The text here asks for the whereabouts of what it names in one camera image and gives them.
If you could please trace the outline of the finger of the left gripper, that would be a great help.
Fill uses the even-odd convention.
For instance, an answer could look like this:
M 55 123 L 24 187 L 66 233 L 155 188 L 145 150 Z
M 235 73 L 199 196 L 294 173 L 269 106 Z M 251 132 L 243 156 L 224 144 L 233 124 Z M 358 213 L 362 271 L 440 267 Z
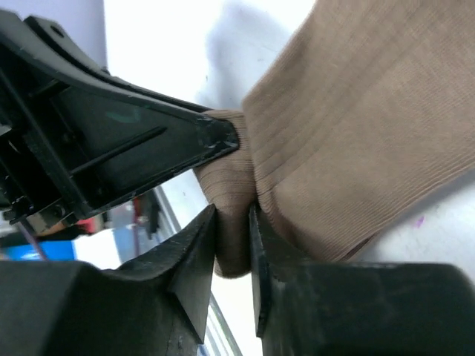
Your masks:
M 54 205 L 58 218 L 95 215 L 239 147 L 231 123 L 176 105 L 78 88 L 54 94 L 51 104 L 61 119 L 59 156 L 76 194 Z

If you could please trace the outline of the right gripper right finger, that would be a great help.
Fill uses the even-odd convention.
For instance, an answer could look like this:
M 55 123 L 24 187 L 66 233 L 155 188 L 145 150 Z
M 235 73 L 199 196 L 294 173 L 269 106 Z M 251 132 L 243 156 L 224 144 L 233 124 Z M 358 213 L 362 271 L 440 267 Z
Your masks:
M 423 263 L 318 263 L 249 211 L 255 329 L 265 355 L 472 355 L 474 285 Z

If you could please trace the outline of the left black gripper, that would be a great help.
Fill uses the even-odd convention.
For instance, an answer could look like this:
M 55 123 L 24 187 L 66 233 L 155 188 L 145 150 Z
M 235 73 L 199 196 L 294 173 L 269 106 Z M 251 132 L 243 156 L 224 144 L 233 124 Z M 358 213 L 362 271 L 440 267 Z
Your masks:
M 12 225 L 41 233 L 96 215 L 96 173 L 71 173 L 96 153 L 96 105 L 72 84 L 208 110 L 110 75 L 48 19 L 1 10 L 1 43 L 1 210 Z

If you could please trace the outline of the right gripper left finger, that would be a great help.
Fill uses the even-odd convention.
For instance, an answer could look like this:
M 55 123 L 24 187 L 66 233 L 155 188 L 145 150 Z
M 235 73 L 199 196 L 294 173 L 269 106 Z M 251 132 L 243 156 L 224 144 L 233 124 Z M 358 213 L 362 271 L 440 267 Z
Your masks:
M 115 270 L 1 263 L 3 355 L 195 355 L 205 340 L 216 209 Z

